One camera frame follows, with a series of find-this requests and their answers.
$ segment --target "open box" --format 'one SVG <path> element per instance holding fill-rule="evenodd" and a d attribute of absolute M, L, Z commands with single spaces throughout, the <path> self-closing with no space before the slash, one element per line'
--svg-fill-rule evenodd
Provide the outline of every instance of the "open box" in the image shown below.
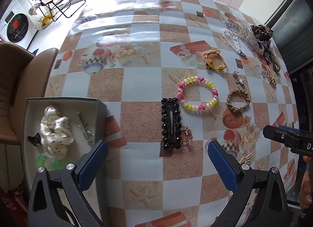
<path fill-rule="evenodd" d="M 27 190 L 30 193 L 33 180 L 38 170 L 37 158 L 39 154 L 44 153 L 43 146 L 37 147 L 32 145 L 27 136 L 34 136 L 40 130 L 40 122 L 44 116 L 44 110 L 49 105 L 56 107 L 61 116 L 69 118 L 70 131 L 74 136 L 74 142 L 67 146 L 68 152 L 64 159 L 59 160 L 60 165 L 66 166 L 68 163 L 76 163 L 77 160 L 85 153 L 88 153 L 91 146 L 85 140 L 80 130 L 77 111 L 81 112 L 81 118 L 87 122 L 91 130 L 95 144 L 98 140 L 104 139 L 104 126 L 106 117 L 106 105 L 98 99 L 93 98 L 72 98 L 72 97 L 51 97 L 51 98 L 29 98 L 26 103 L 24 116 L 24 130 L 22 143 L 22 158 L 27 183 Z M 97 184 L 101 186 L 101 191 L 97 191 Z M 90 206 L 100 216 L 99 204 L 105 201 L 104 189 L 104 169 L 100 170 L 91 187 L 84 191 L 84 195 Z M 65 206 L 69 207 L 63 190 L 59 190 L 60 197 Z"/>

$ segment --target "brown beaded bracelet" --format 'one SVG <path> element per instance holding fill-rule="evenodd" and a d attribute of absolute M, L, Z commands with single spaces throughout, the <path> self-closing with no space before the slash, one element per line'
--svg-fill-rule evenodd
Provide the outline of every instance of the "brown beaded bracelet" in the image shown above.
<path fill-rule="evenodd" d="M 245 98 L 245 101 L 247 102 L 246 105 L 239 107 L 239 108 L 232 106 L 232 104 L 230 103 L 230 98 L 233 93 L 242 94 Z M 250 99 L 248 97 L 248 94 L 245 91 L 241 89 L 234 89 L 233 91 L 229 92 L 228 97 L 227 97 L 227 106 L 231 111 L 233 112 L 242 111 L 244 108 L 248 107 L 249 104 L 250 104 Z"/>

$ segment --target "checkered tablecloth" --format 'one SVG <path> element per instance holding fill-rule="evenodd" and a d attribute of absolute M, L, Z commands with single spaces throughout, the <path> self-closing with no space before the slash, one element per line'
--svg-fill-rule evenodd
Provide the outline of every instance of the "checkered tablecloth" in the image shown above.
<path fill-rule="evenodd" d="M 278 167 L 286 190 L 294 183 L 298 156 L 262 135 L 267 124 L 293 122 L 298 128 L 286 66 L 275 44 L 279 74 L 240 40 L 248 57 L 241 59 L 222 37 L 226 21 L 259 24 L 214 0 L 93 0 L 69 31 L 45 95 L 98 98 L 120 125 L 127 145 L 112 143 L 105 163 L 112 226 L 133 227 L 178 211 L 192 226 L 210 226 L 231 196 L 206 153 L 212 139 L 233 145 L 239 161 L 252 154 L 254 169 Z M 225 73 L 206 70 L 201 53 L 210 49 L 221 50 Z M 243 86 L 235 83 L 234 70 L 245 79 Z M 276 89 L 262 77 L 264 70 L 276 79 Z M 160 157 L 161 98 L 175 97 L 178 84 L 193 75 L 216 85 L 219 102 L 203 115 L 181 108 L 182 125 L 192 130 L 192 146 Z M 237 87 L 248 93 L 251 103 L 234 116 L 226 98 Z M 204 87 L 187 88 L 185 94 L 192 104 L 212 98 Z M 241 98 L 234 101 L 244 104 Z"/>

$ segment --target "metal bolt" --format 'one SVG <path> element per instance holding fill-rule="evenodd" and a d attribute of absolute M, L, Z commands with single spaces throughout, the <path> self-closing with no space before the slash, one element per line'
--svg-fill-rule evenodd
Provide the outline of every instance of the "metal bolt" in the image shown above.
<path fill-rule="evenodd" d="M 272 168 L 272 172 L 278 173 L 278 169 L 277 169 L 276 167 L 273 167 L 273 168 Z"/>
<path fill-rule="evenodd" d="M 250 169 L 250 166 L 247 165 L 247 164 L 245 164 L 245 163 L 244 163 L 241 167 L 242 167 L 242 169 L 244 169 L 244 170 Z"/>
<path fill-rule="evenodd" d="M 66 166 L 66 168 L 67 168 L 68 170 L 71 170 L 71 169 L 74 168 L 74 164 L 69 163 L 69 164 Z"/>
<path fill-rule="evenodd" d="M 38 169 L 38 173 L 41 173 L 41 172 L 43 172 L 44 171 L 44 167 L 40 167 L 39 169 Z"/>

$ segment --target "washing machine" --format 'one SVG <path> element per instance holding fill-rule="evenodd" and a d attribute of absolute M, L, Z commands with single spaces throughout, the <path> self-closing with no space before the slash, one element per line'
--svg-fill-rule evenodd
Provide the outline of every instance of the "washing machine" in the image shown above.
<path fill-rule="evenodd" d="M 13 0 L 0 20 L 0 37 L 27 49 L 36 33 L 28 13 L 18 0 Z"/>

